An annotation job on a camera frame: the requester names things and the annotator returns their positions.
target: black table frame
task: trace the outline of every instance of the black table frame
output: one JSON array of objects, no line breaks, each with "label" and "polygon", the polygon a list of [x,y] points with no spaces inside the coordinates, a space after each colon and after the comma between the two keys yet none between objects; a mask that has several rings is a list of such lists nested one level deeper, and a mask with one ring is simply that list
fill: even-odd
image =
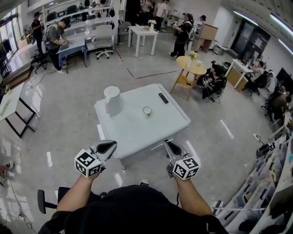
[{"label": "black table frame", "polygon": [[36,112],[32,109],[32,108],[30,108],[29,106],[28,106],[28,104],[27,103],[25,103],[24,102],[24,100],[22,99],[22,98],[19,98],[19,101],[27,108],[27,109],[29,109],[30,110],[30,112],[31,113],[33,113],[30,117],[29,117],[29,119],[28,119],[28,121],[25,121],[17,112],[15,112],[15,114],[20,118],[20,120],[21,121],[23,121],[24,123],[25,123],[25,127],[24,127],[24,129],[22,130],[22,132],[21,133],[19,133],[15,128],[14,128],[14,126],[12,125],[12,123],[8,120],[8,118],[5,118],[5,120],[6,120],[6,122],[9,124],[9,126],[12,128],[12,130],[17,134],[17,136],[19,136],[19,138],[22,138],[22,136],[23,136],[23,134],[24,134],[24,132],[26,131],[26,129],[27,128],[29,128],[29,129],[31,129],[34,133],[35,133],[35,130],[33,130],[33,128],[31,127],[31,126],[29,126],[29,123],[30,123],[30,121],[33,119],[33,117],[36,115]]}]

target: white pitcher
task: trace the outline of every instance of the white pitcher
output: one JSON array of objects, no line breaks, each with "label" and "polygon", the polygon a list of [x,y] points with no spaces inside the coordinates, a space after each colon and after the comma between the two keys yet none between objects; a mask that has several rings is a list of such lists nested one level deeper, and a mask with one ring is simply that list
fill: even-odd
[{"label": "white pitcher", "polygon": [[122,111],[122,98],[117,86],[109,86],[104,91],[105,109],[110,116],[118,115]]}]

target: wooden round table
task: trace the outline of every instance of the wooden round table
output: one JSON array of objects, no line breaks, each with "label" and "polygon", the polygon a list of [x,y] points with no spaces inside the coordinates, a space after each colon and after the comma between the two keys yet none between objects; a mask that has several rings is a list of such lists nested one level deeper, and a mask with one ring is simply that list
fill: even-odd
[{"label": "wooden round table", "polygon": [[[191,95],[192,88],[196,86],[197,80],[201,75],[204,75],[206,73],[206,68],[203,64],[200,64],[198,60],[195,60],[190,68],[187,67],[187,64],[190,60],[190,56],[181,56],[176,59],[178,65],[182,68],[182,71],[180,72],[175,84],[173,85],[170,93],[173,91],[176,85],[181,86],[182,88],[189,89],[189,95],[187,97],[187,100],[189,100],[189,97]],[[186,76],[182,76],[183,72],[187,71]],[[189,73],[192,73],[194,75],[194,78],[192,81],[188,81],[187,77]]]}]

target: gray floor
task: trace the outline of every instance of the gray floor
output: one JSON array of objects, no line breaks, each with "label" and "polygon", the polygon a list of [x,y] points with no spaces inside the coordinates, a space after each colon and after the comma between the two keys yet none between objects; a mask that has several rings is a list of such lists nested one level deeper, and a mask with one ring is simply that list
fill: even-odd
[{"label": "gray floor", "polygon": [[[117,47],[121,58],[114,53],[110,59],[102,57],[96,60],[95,54],[90,53],[87,68],[82,60],[74,58],[70,61],[69,74],[47,74],[38,85],[45,72],[40,69],[37,75],[32,76],[25,84],[22,98],[38,114],[32,122],[35,133],[27,130],[23,139],[19,139],[6,122],[0,123],[0,163],[10,159],[16,161],[16,169],[11,173],[14,192],[36,231],[54,212],[50,209],[47,215],[39,212],[37,190],[43,189],[46,200],[56,203],[58,187],[72,186],[79,176],[74,169],[73,158],[80,149],[98,139],[96,126],[99,121],[94,104],[103,99],[104,89],[117,85],[121,92],[125,92],[160,83],[170,90],[178,76],[180,68],[168,55],[174,44],[171,34],[159,35],[153,57],[150,56],[151,38],[147,38],[145,47],[140,48],[139,58],[135,58],[136,38],[131,49],[127,48],[127,37],[123,41]],[[199,55],[206,67],[210,67],[212,60],[220,64],[231,60],[227,55],[217,56],[211,52],[200,52]],[[46,72],[53,71],[48,65]],[[133,78],[154,74],[161,75]],[[30,82],[36,85],[32,89]],[[199,89],[193,91],[189,101],[186,101],[186,95],[185,90],[179,87],[172,93],[191,119],[190,127],[178,134],[176,140],[201,160],[201,169],[193,179],[200,194],[209,204],[219,199],[228,202],[254,166],[255,151],[260,145],[253,133],[261,135],[263,140],[271,134],[269,122],[260,108],[263,97],[238,93],[229,83],[220,97],[220,104],[202,100]],[[24,117],[29,115],[21,103],[18,112]],[[11,116],[10,121],[19,129],[23,127],[17,116]],[[47,154],[51,155],[53,165],[48,164]],[[107,170],[94,182],[92,190],[95,193],[108,192],[146,178],[152,187],[175,203],[177,190],[174,180],[169,179],[166,172],[167,162],[163,149],[130,157],[125,162],[128,167],[125,171],[121,170],[116,159],[111,158]],[[9,181],[6,185],[7,188],[0,188],[2,218],[5,220],[7,217],[7,225],[13,233],[32,233],[22,220],[6,216],[15,216],[18,209]]]}]

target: remote control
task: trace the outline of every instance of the remote control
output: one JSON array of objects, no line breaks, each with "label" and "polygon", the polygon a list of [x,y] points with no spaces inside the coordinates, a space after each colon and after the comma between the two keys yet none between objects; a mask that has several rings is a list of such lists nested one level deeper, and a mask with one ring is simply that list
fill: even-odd
[{"label": "remote control", "polygon": [[163,102],[165,102],[165,104],[169,103],[169,101],[165,98],[165,96],[163,95],[163,93],[159,93],[159,96],[163,100]]}]

